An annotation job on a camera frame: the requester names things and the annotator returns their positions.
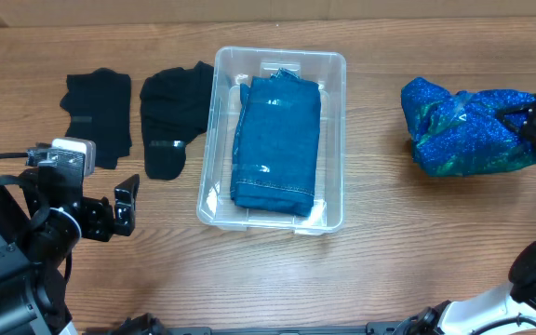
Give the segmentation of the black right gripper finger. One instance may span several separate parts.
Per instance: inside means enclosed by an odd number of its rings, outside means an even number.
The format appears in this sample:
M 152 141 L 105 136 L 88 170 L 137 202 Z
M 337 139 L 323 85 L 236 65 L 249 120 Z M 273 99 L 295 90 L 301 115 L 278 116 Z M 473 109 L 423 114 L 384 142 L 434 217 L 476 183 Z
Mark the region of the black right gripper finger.
M 534 93 L 532 97 L 534 98 L 533 102 L 519 104 L 513 107 L 502 108 L 497 111 L 496 116 L 505 116 L 507 114 L 518 114 L 518 113 L 527 112 L 528 110 L 531 110 L 531 109 L 535 109 L 536 108 L 536 93 Z
M 506 117 L 502 117 L 500 121 L 508 130 L 517 136 L 527 140 L 535 139 L 535 133 L 524 116 L 507 115 Z

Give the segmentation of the blue sparkly garment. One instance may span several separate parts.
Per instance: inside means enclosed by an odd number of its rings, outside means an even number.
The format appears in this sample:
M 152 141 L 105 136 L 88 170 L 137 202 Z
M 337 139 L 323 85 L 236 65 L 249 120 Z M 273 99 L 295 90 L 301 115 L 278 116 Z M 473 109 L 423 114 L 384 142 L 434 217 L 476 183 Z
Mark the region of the blue sparkly garment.
M 413 162 L 430 177 L 504 173 L 536 164 L 536 147 L 508 130 L 498 110 L 534 101 L 533 94 L 491 89 L 455 94 L 417 77 L 401 89 Z

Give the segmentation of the blue jeans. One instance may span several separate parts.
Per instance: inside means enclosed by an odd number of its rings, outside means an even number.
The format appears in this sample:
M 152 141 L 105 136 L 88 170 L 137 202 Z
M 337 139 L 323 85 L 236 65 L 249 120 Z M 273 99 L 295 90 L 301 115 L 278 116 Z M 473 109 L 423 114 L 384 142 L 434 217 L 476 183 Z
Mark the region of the blue jeans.
M 241 208 L 307 217 L 315 201 L 318 84 L 281 68 L 240 86 L 230 196 Z

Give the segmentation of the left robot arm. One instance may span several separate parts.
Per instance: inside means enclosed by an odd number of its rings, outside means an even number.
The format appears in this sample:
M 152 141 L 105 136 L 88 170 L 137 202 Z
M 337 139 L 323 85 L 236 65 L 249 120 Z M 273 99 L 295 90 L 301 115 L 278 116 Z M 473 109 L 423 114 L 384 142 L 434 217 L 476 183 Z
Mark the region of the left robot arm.
M 21 158 L 19 176 L 0 175 L 0 334 L 74 334 L 73 248 L 132 234 L 140 177 L 119 183 L 111 204 L 83 195 L 87 154 L 46 147 Z

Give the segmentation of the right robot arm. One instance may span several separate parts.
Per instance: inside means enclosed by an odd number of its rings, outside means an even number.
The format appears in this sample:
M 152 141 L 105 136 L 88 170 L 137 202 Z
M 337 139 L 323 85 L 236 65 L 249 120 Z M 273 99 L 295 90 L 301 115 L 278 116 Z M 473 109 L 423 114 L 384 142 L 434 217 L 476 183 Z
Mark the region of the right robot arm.
M 502 123 L 536 145 L 536 101 L 501 110 Z M 445 301 L 398 323 L 395 334 L 513 334 L 536 328 L 536 241 L 512 264 L 508 282 L 467 301 Z

